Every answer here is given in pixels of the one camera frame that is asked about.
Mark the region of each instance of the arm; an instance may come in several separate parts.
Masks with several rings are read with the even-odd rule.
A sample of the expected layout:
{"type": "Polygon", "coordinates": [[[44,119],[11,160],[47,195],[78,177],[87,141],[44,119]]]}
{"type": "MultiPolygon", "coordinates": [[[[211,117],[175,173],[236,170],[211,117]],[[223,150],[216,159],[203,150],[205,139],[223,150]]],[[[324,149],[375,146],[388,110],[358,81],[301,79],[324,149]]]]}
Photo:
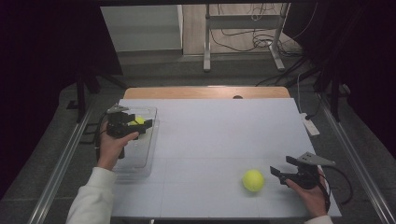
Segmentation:
{"type": "MultiPolygon", "coordinates": [[[[303,189],[290,179],[287,179],[286,183],[291,189],[297,192],[303,200],[305,207],[308,209],[309,215],[312,217],[312,219],[306,221],[305,224],[332,224],[332,219],[326,212],[323,192],[318,186],[313,189],[303,189]]],[[[320,183],[326,188],[323,176],[320,176],[320,183]]]]}
{"type": "Polygon", "coordinates": [[[139,133],[131,133],[115,139],[104,132],[106,123],[101,128],[100,158],[93,168],[87,185],[78,190],[78,195],[70,207],[66,223],[110,223],[113,208],[112,187],[116,180],[112,172],[117,159],[129,141],[136,139],[139,133]]]}

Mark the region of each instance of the white sleeve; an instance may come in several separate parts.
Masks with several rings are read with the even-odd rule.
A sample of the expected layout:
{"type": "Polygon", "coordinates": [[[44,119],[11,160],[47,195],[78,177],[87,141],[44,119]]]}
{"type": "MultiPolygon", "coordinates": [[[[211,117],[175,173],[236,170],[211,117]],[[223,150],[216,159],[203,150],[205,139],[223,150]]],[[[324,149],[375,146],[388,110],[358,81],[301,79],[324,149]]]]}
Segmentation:
{"type": "Polygon", "coordinates": [[[332,224],[329,216],[315,217],[305,222],[305,224],[332,224]]]}
{"type": "Polygon", "coordinates": [[[66,223],[110,223],[113,209],[112,188],[115,181],[116,175],[113,172],[94,167],[87,185],[79,188],[66,223]]]}

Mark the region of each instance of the wall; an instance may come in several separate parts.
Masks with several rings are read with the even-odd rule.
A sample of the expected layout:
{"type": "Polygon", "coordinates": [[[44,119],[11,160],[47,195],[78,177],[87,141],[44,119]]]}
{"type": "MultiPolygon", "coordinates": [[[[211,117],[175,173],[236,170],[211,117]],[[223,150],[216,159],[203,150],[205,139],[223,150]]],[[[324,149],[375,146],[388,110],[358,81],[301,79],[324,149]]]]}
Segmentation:
{"type": "Polygon", "coordinates": [[[101,9],[117,52],[181,49],[177,6],[101,9]]]}

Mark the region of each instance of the metal frame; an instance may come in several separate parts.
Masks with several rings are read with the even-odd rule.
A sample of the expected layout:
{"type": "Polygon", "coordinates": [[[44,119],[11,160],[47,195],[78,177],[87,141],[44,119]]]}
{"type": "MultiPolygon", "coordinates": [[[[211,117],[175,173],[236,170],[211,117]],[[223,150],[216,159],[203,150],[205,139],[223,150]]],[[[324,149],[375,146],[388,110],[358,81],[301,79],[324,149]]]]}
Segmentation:
{"type": "Polygon", "coordinates": [[[71,137],[69,138],[69,141],[66,144],[66,147],[64,148],[64,152],[53,169],[49,181],[47,182],[46,187],[44,187],[43,193],[41,194],[37,204],[35,205],[35,209],[29,218],[29,224],[38,224],[44,222],[47,213],[50,210],[53,199],[55,198],[56,192],[62,183],[67,167],[73,158],[79,139],[84,132],[88,119],[92,114],[92,108],[95,102],[96,96],[93,96],[85,116],[82,118],[82,121],[76,125],[71,137]]]}
{"type": "Polygon", "coordinates": [[[276,29],[274,40],[269,50],[279,71],[285,71],[285,65],[279,57],[277,43],[282,33],[286,14],[290,3],[285,3],[280,15],[260,15],[260,19],[253,21],[249,15],[218,15],[210,16],[209,4],[206,4],[205,14],[205,49],[204,49],[204,71],[210,71],[210,30],[212,29],[276,29]]]}
{"type": "Polygon", "coordinates": [[[361,157],[359,156],[356,148],[353,146],[352,142],[349,140],[346,131],[344,130],[342,124],[337,122],[329,109],[329,102],[326,98],[322,98],[319,94],[318,97],[323,101],[323,111],[326,114],[328,121],[330,122],[335,135],[340,141],[348,160],[350,161],[356,175],[358,176],[364,190],[369,196],[375,211],[377,212],[382,223],[395,224],[396,220],[392,212],[390,211],[389,205],[382,195],[378,185],[374,182],[373,178],[368,173],[366,167],[364,166],[361,157]]]}

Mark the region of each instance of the gray floor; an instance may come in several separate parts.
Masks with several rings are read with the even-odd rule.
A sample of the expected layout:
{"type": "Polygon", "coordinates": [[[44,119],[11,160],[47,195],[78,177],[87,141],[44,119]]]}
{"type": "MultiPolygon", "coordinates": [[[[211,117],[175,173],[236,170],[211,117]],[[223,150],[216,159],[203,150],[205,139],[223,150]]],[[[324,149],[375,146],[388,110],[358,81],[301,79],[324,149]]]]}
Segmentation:
{"type": "MultiPolygon", "coordinates": [[[[285,59],[286,66],[291,66],[296,59],[285,59]]],[[[250,55],[216,55],[212,60],[212,71],[203,72],[202,57],[181,57],[177,55],[120,56],[124,77],[120,80],[136,87],[151,86],[205,86],[205,85],[239,85],[254,86],[259,81],[279,75],[269,54],[250,55]]],[[[305,64],[292,76],[307,69],[305,64]]],[[[94,112],[90,122],[98,120],[100,114],[122,98],[123,90],[112,83],[98,78],[102,90],[96,97],[99,99],[93,106],[94,112]]],[[[311,85],[316,77],[311,77],[300,84],[300,104],[303,112],[312,114],[319,104],[311,85]]],[[[274,79],[264,85],[272,85],[274,79]]],[[[297,87],[289,88],[291,96],[298,102],[297,87]]],[[[70,134],[76,125],[76,110],[67,110],[70,101],[76,100],[76,87],[63,90],[60,104],[46,133],[37,145],[35,152],[26,163],[18,178],[0,202],[0,223],[26,223],[35,208],[38,198],[45,187],[51,171],[58,161],[70,134]]],[[[375,138],[370,130],[359,120],[348,106],[347,99],[340,99],[340,118],[348,136],[358,149],[361,158],[373,179],[388,200],[390,208],[396,210],[396,162],[375,138]]],[[[370,199],[353,171],[345,152],[327,121],[323,110],[312,118],[321,132],[311,138],[315,151],[320,156],[336,161],[338,167],[349,177],[355,190],[353,200],[346,205],[338,204],[343,217],[335,218],[334,223],[381,223],[370,199]]],[[[55,200],[49,209],[45,223],[64,223],[67,211],[78,192],[86,183],[95,165],[92,145],[78,145],[70,162],[55,200]]],[[[334,172],[326,172],[332,184],[332,193],[336,201],[343,201],[348,195],[344,179],[334,172]]],[[[271,223],[303,223],[304,219],[271,220],[271,223]]],[[[112,223],[124,223],[113,219],[112,223]]],[[[146,220],[134,220],[133,223],[147,223],[146,220]]]]}

